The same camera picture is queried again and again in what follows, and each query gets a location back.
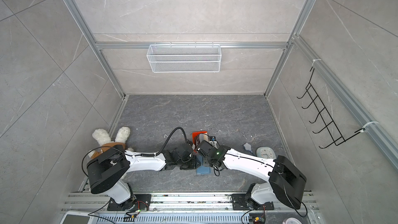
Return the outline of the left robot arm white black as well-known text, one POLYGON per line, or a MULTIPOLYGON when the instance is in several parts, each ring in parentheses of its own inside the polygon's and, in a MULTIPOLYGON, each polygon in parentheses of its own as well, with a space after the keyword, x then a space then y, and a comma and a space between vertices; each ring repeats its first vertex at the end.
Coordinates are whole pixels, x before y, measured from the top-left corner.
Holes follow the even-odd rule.
POLYGON ((136 171, 195 170, 200 162, 194 155, 192 146, 180 147, 159 152, 132 152, 122 145, 105 146, 100 153, 87 163, 87 174, 91 193, 106 194, 116 204, 123 204, 133 199, 133 190, 123 181, 123 175, 136 171))

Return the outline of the blue leather card holder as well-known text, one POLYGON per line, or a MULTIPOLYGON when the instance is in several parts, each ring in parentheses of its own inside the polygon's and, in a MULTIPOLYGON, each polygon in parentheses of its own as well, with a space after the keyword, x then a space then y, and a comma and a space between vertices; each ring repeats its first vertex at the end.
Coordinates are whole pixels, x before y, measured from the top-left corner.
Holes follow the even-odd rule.
POLYGON ((210 167, 208 166, 208 162, 204 160, 204 158, 200 155, 197 156, 197 162, 200 163, 200 165, 196 169, 197 175, 208 175, 210 174, 210 167))

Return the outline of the red plastic tray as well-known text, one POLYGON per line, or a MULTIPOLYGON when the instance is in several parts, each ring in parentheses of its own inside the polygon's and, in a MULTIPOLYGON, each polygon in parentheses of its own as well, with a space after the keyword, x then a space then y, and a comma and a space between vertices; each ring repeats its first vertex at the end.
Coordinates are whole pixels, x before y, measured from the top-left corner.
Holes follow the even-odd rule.
POLYGON ((198 146, 202 141, 209 141, 207 131, 193 132, 192 139, 195 146, 198 146))

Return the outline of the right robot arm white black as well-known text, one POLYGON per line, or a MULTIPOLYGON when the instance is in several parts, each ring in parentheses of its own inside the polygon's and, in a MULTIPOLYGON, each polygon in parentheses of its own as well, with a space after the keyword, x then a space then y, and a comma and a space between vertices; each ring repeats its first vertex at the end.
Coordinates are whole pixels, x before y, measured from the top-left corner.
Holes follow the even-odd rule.
POLYGON ((295 210, 301 208, 307 179, 287 157, 264 159, 228 146, 221 145, 217 148, 207 141, 200 141, 196 151, 216 170, 237 170, 265 181, 262 184, 251 184, 246 192, 244 202, 250 208, 257 209, 274 201, 295 210))

